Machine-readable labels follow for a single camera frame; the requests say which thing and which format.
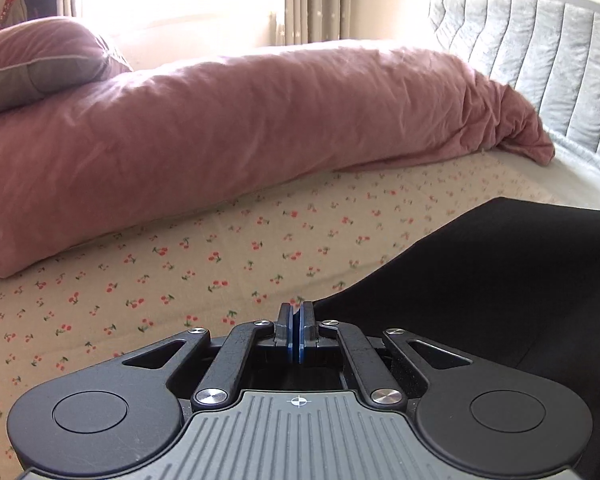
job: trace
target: pink pillow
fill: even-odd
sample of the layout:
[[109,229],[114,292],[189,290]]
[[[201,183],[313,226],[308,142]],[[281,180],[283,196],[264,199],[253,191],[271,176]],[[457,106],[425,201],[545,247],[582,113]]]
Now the pink pillow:
[[121,74],[0,114],[0,277],[303,174],[498,144],[554,156],[528,101],[449,54],[335,42]]
[[0,30],[0,112],[130,71],[112,45],[73,18]]

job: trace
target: circular cap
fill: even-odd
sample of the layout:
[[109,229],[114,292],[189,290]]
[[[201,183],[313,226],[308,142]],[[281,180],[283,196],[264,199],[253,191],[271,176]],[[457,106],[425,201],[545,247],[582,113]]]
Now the circular cap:
[[392,388],[381,388],[371,394],[371,400],[378,404],[395,404],[402,400],[402,394]]
[[201,404],[220,404],[227,397],[226,391],[219,388],[207,388],[196,393],[196,400]]
[[65,397],[53,410],[58,426],[72,433],[99,433],[119,424],[128,406],[109,392],[80,392]]
[[523,433],[544,420],[546,411],[535,397],[513,390],[495,390],[476,397],[471,403],[474,419],[490,430]]

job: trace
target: cherry print bed sheet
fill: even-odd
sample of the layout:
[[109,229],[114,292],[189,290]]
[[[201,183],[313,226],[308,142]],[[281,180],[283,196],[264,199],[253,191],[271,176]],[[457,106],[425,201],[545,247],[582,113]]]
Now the cherry print bed sheet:
[[110,234],[0,280],[0,479],[29,388],[191,326],[225,335],[360,280],[496,196],[555,202],[476,153],[404,170],[317,174],[189,218]]

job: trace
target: pink duvet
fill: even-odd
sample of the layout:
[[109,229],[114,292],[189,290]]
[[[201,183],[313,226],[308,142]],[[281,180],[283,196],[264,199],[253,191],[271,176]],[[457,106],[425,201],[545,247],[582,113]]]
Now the pink duvet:
[[496,145],[554,155],[523,97],[427,50],[343,41],[121,74],[0,114],[0,277],[303,174]]

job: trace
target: gray ribbed plate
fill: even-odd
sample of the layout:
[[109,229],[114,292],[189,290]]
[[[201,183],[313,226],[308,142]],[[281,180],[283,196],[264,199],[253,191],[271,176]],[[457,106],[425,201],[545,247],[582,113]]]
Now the gray ribbed plate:
[[[39,480],[29,473],[22,480]],[[352,392],[245,392],[195,415],[168,452],[120,480],[472,480],[430,453],[398,413]],[[551,477],[577,480],[571,471]]]

